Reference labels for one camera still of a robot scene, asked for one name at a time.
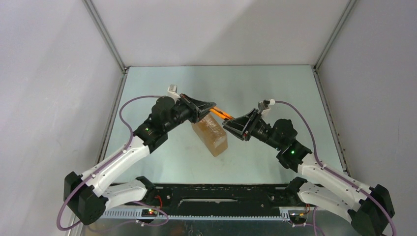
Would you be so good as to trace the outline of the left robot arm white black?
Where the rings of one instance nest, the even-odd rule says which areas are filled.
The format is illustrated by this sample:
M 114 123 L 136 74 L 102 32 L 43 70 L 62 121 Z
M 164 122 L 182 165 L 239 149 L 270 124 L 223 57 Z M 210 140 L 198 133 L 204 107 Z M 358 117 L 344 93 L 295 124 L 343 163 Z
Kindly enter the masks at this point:
M 147 119 L 133 130 L 127 125 L 129 139 L 119 150 L 94 167 L 78 175 L 70 172 L 64 179 L 64 203 L 57 217 L 61 231 L 70 230 L 60 224 L 65 207 L 90 225 L 103 213 L 125 203 L 149 205 L 155 200 L 153 184 L 146 177 L 137 177 L 127 184 L 112 185 L 133 164 L 152 154 L 165 141 L 168 133 L 185 121 L 198 123 L 216 106 L 214 102 L 193 99 L 186 94 L 157 96 Z

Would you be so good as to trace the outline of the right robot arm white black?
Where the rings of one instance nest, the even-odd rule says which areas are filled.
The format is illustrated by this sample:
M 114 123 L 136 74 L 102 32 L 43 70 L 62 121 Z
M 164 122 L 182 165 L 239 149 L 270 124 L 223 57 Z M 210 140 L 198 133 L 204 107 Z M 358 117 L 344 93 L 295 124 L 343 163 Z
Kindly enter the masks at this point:
M 395 215 L 389 191 L 372 187 L 328 166 L 296 140 L 297 131 L 289 119 L 266 123 L 257 109 L 223 121 L 223 128 L 237 138 L 250 138 L 278 150 L 276 158 L 297 173 L 287 187 L 286 199 L 294 206 L 302 202 L 342 217 L 361 236 L 381 236 Z

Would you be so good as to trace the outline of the brown cardboard express box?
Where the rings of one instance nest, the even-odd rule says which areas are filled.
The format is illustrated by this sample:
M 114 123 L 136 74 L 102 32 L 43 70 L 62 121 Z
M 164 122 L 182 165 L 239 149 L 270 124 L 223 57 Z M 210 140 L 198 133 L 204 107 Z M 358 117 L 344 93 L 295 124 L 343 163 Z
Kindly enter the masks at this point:
M 213 157 L 228 148 L 227 134 L 212 115 L 206 115 L 198 123 L 191 123 L 191 127 Z

